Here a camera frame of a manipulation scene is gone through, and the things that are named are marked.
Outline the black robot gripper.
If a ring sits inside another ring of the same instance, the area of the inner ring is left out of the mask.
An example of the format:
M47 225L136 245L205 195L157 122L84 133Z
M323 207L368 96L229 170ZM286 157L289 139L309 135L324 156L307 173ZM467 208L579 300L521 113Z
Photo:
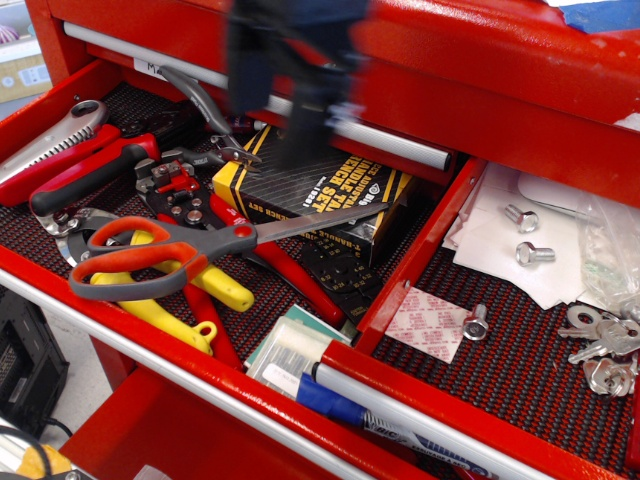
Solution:
M227 27L228 92L237 113L267 107L276 76L293 82L279 150L282 165L323 157L335 126L353 111L349 93L362 57L350 36L365 1L236 1Z

